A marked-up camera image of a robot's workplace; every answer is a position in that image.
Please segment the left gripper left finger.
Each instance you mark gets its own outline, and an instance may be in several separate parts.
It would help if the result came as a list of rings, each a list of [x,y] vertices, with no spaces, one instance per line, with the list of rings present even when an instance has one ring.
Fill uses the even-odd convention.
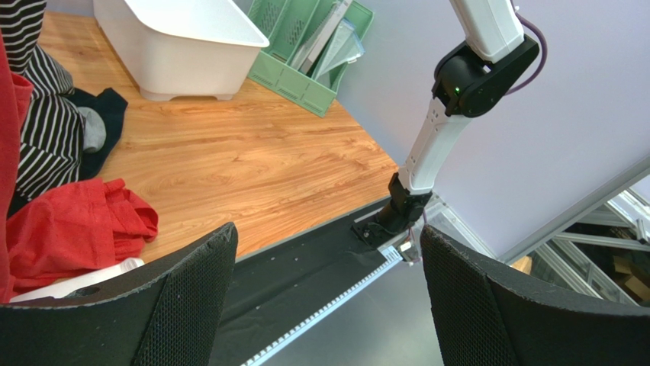
[[[237,253],[226,223],[186,247],[56,299],[1,307],[3,365],[206,365]]]

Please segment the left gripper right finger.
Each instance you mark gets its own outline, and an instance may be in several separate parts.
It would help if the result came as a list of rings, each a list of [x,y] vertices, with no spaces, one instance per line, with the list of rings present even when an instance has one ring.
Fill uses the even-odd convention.
[[[649,310],[539,280],[426,225],[423,271],[446,365],[647,365]]]

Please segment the red tank top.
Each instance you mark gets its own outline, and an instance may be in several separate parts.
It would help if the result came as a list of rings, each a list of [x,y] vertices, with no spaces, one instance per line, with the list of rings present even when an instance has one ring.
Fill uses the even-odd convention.
[[[8,215],[33,85],[1,51],[1,301],[140,255],[157,212],[121,179],[67,184]]]

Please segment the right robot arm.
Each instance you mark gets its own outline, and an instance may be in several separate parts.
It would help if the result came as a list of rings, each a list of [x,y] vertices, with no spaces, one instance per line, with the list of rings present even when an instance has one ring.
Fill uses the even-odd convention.
[[[407,232],[424,215],[435,180],[462,131],[506,95],[528,85],[543,68],[546,43],[512,1],[453,1],[465,39],[436,65],[432,98],[405,163],[391,176],[390,199],[377,213],[352,225],[366,245],[378,248]],[[524,82],[534,61],[538,69]]]

